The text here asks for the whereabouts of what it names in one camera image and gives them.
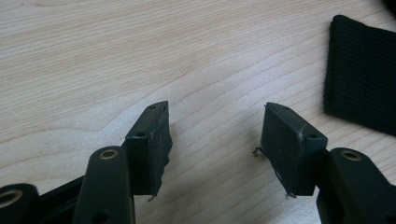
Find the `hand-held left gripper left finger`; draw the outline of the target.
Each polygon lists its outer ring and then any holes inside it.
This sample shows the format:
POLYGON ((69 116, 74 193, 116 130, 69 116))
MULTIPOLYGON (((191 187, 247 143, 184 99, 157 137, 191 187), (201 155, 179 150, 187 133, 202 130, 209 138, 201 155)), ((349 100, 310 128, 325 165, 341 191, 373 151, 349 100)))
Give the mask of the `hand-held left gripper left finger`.
POLYGON ((146 107, 121 146, 91 154, 72 224, 135 224, 134 196, 158 195, 172 145, 168 103, 146 107))

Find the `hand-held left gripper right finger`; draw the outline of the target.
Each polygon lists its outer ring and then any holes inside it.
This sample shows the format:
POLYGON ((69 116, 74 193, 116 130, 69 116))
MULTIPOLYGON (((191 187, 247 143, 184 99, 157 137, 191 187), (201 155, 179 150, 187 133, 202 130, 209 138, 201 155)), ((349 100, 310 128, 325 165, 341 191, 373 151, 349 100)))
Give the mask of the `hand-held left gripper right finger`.
POLYGON ((318 189, 322 224, 396 224, 396 186, 357 150, 328 138, 292 109, 265 105, 260 152, 289 196, 318 189))

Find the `black ribbed cloth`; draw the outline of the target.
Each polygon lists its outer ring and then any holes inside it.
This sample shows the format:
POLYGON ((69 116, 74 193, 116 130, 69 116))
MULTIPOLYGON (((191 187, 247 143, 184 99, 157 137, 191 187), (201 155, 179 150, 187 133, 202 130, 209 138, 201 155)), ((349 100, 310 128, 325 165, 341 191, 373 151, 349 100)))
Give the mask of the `black ribbed cloth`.
POLYGON ((323 107, 329 115, 396 136, 396 33, 333 17, 323 107))

